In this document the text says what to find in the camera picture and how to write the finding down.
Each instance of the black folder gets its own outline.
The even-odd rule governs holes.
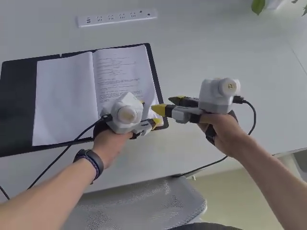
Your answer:
[[[158,101],[161,104],[163,103],[163,98],[154,66],[152,50],[149,43],[144,45],[147,49]],[[3,62],[0,77],[0,157],[71,144],[71,142],[65,142],[54,145],[32,146],[36,97],[36,66],[37,62],[41,60],[67,58],[88,51],[95,52],[96,50]],[[163,122],[164,125],[156,128],[156,130],[168,127],[167,118],[163,118]],[[73,144],[92,140],[92,138],[82,138]]]

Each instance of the black smartwatch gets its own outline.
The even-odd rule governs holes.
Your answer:
[[[76,162],[77,160],[82,158],[87,159],[95,168],[96,177],[94,178],[94,180],[96,180],[104,170],[104,163],[102,162],[101,158],[90,149],[81,149],[73,159],[73,162]]]

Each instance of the left hand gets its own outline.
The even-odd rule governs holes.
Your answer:
[[[132,133],[116,134],[108,129],[99,133],[95,138],[92,151],[101,158],[106,169],[110,167],[113,160],[124,147],[126,141],[131,137]]]

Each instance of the hand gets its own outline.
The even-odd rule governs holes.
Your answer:
[[[229,157],[236,158],[245,143],[251,140],[231,115],[203,114],[198,126],[205,132],[208,124],[212,124],[216,132],[215,146]]]
[[[106,130],[98,134],[95,138],[92,151],[95,152],[104,163],[105,169],[110,167],[113,160],[119,155],[127,139],[132,137],[132,133],[116,134],[111,130]]]

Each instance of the plant leaf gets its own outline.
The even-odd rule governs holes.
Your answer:
[[[253,3],[251,4],[251,10],[257,15],[259,15],[263,10],[264,5],[265,0],[253,0]]]
[[[307,5],[304,7],[304,13],[302,16],[304,16],[305,14],[307,14]]]

